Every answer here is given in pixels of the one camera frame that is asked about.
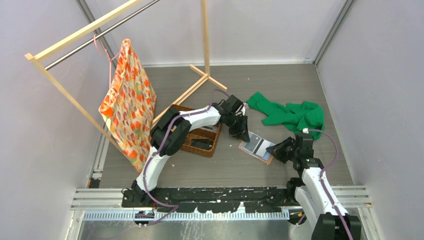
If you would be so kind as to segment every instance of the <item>floral print bag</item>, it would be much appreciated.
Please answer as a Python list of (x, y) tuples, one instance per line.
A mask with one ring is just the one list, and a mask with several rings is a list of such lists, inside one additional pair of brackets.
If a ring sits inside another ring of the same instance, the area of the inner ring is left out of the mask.
[(110, 89), (98, 111), (134, 168), (141, 173), (150, 150), (156, 94), (129, 39), (122, 41)]

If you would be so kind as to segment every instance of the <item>wooden beam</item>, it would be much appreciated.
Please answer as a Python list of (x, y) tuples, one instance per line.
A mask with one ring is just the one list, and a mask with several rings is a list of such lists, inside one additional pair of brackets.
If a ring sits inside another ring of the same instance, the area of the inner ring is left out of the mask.
[(207, 75), (211, 75), (210, 58), (209, 58), (209, 29), (208, 29), (208, 0), (200, 0), (201, 7), (201, 26), (203, 29), (203, 55), (204, 55), (204, 71)]
[(125, 13), (132, 7), (134, 7), (136, 4), (139, 4), (143, 2), (144, 0), (129, 0), (122, 4), (121, 6), (115, 8), (114, 10), (110, 11), (109, 13), (106, 13), (105, 15), (101, 16), (99, 19), (93, 21), (92, 23), (88, 24), (87, 26), (81, 28), (80, 30), (72, 33), (71, 35), (65, 37), (64, 39), (60, 40), (58, 43), (50, 46), (46, 50), (40, 52), (39, 54), (35, 55), (35, 59), (39, 60), (40, 62), (46, 60), (47, 58), (51, 57), (53, 54), (59, 52), (63, 48), (69, 46), (70, 44), (74, 43), (75, 41), (81, 39), (85, 35), (93, 32), (94, 30), (98, 29), (99, 27), (103, 26), (104, 24), (108, 23), (110, 20), (116, 18), (117, 16)]
[[(208, 75), (204, 74), (199, 80), (197, 80), (197, 82), (195, 82), (189, 89), (187, 89), (187, 91), (185, 91), (183, 94), (181, 94), (181, 96), (179, 96), (175, 101), (173, 101), (171, 105), (172, 104), (180, 105), (182, 102), (184, 102), (184, 100), (186, 100), (192, 93), (194, 93), (194, 91), (196, 91), (207, 80), (208, 80)], [(161, 119), (161, 117), (165, 114), (165, 112), (170, 108), (171, 105), (169, 105), (165, 110), (163, 110), (159, 115), (157, 115), (153, 119), (152, 126), (155, 126), (158, 123), (159, 119)]]
[[(190, 64), (190, 68), (191, 68), (191, 70), (195, 71), (196, 73), (198, 73), (201, 76), (204, 76), (206, 74), (202, 70), (200, 70), (196, 66), (194, 66), (193, 64)], [(228, 87), (226, 87), (224, 84), (220, 83), (219, 81), (215, 80), (213, 77), (209, 76), (208, 80), (211, 83), (213, 83), (215, 86), (217, 86), (218, 88), (222, 89), (223, 91), (228, 90)]]
[(39, 60), (30, 53), (25, 54), (28, 59), (46, 78), (84, 115), (109, 141), (124, 155), (117, 142), (101, 127), (97, 121), (81, 106), (81, 104), (47, 71)]

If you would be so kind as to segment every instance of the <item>white wall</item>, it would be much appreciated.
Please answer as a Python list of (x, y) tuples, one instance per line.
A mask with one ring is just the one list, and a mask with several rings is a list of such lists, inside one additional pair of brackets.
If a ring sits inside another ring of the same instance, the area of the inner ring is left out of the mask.
[(318, 70), (388, 240), (423, 239), (424, 1), (356, 1)]
[[(24, 57), (87, 24), (74, 0), (8, 1), (0, 8), (0, 239), (64, 239), (99, 132)], [(96, 118), (108, 89), (94, 46), (51, 70)]]
[[(87, 3), (99, 18), (125, 1)], [(145, 0), (139, 7), (149, 2)], [(343, 3), (343, 0), (209, 0), (210, 61), (312, 61)], [(115, 51), (124, 38), (131, 39), (144, 65), (204, 62), (200, 0), (161, 0), (107, 37)]]

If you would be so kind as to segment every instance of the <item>brown basket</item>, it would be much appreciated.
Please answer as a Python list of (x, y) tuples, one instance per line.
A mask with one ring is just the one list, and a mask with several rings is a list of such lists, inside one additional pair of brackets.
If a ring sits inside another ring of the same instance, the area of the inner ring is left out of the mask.
[[(171, 105), (171, 107), (176, 108), (178, 111), (185, 111), (185, 112), (194, 110), (193, 108), (175, 105), (175, 104)], [(203, 128), (197, 128), (190, 131), (187, 137), (185, 138), (184, 143), (181, 146), (181, 150), (192, 153), (192, 154), (200, 155), (203, 157), (212, 158), (212, 156), (215, 153), (215, 149), (217, 148), (218, 138), (220, 137), (222, 124), (217, 124), (215, 126), (218, 128), (216, 132), (206, 130)], [(192, 139), (208, 139), (212, 141), (213, 144), (209, 150), (201, 149), (191, 145)]]

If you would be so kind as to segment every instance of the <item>crumpled green fabric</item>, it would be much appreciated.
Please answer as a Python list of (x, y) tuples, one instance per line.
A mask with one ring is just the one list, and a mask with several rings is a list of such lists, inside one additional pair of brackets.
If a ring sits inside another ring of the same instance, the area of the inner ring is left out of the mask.
[[(264, 126), (283, 124), (288, 130), (299, 133), (302, 129), (318, 129), (324, 131), (323, 108), (314, 102), (304, 101), (302, 104), (287, 103), (286, 106), (269, 101), (260, 92), (255, 93), (247, 101), (249, 108), (255, 109), (268, 117), (262, 120)], [(311, 131), (314, 140), (321, 137), (320, 132)]]

